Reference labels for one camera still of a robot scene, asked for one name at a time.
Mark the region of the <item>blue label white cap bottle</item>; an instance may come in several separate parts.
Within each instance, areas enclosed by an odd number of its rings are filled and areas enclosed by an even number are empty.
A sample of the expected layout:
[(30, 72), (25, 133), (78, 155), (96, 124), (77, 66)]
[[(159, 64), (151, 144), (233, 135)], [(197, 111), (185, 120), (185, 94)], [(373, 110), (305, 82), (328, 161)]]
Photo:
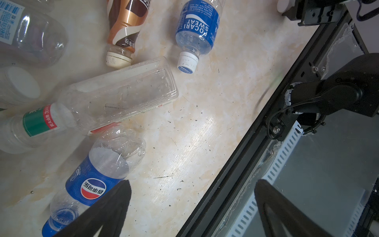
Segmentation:
[(182, 8), (176, 29), (176, 42), (181, 53), (177, 68), (186, 74), (195, 72), (202, 55), (215, 43), (225, 1), (190, 0)]

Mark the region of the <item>clear bottle white cap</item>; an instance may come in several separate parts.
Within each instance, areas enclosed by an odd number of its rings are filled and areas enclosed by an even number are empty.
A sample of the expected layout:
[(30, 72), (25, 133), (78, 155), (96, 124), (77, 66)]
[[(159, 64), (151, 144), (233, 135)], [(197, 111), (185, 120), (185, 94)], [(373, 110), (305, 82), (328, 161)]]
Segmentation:
[(277, 11), (279, 13), (285, 13), (290, 8), (294, 7), (296, 0), (278, 0), (277, 2)]

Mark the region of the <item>pepsi bottle blue cap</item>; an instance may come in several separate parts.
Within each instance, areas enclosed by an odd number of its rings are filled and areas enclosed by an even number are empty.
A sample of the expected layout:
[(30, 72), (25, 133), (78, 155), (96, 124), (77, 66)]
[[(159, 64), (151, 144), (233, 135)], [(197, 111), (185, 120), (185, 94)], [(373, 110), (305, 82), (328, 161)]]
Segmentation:
[(52, 237), (124, 180), (146, 153), (146, 142), (133, 129), (115, 125), (94, 142), (88, 155), (50, 203), (41, 234)]

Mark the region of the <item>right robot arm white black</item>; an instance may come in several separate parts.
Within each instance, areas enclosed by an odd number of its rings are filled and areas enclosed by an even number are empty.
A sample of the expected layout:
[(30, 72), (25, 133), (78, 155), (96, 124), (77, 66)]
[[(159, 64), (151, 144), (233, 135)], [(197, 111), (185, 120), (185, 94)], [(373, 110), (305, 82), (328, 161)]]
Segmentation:
[(295, 113), (330, 115), (345, 109), (374, 117), (379, 112), (379, 55), (354, 58), (329, 78), (295, 83), (285, 94)]

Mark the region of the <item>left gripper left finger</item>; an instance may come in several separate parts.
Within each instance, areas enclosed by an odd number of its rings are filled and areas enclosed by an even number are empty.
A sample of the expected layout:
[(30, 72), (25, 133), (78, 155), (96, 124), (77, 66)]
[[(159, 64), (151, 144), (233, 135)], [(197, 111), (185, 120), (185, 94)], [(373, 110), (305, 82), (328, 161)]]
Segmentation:
[(70, 225), (58, 232), (57, 237), (119, 237), (123, 228), (132, 189), (128, 180), (115, 187), (81, 214)]

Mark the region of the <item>small clear bottle green cap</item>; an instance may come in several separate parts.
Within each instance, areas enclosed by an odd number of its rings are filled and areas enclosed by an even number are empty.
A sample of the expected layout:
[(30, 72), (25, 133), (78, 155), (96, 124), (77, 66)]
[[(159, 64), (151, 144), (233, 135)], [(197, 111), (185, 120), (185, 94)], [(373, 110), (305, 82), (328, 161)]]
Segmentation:
[(1, 111), (37, 100), (40, 87), (34, 77), (22, 68), (1, 68)]

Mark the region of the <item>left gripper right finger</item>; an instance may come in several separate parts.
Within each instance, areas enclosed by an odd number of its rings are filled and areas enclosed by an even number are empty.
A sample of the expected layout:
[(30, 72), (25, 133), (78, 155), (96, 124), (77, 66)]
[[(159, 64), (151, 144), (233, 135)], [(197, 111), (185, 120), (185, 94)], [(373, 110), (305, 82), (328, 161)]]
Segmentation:
[(255, 198), (267, 237), (330, 237), (268, 181), (257, 181)]

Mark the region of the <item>long clear bottle green label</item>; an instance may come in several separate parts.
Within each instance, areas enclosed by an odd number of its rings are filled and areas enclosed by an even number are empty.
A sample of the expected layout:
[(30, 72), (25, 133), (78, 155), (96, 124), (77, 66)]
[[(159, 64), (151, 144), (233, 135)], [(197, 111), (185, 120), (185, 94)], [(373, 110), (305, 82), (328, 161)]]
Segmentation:
[(141, 62), (66, 87), (58, 99), (1, 121), (1, 150), (21, 154), (66, 131), (93, 135), (179, 95), (165, 57)]

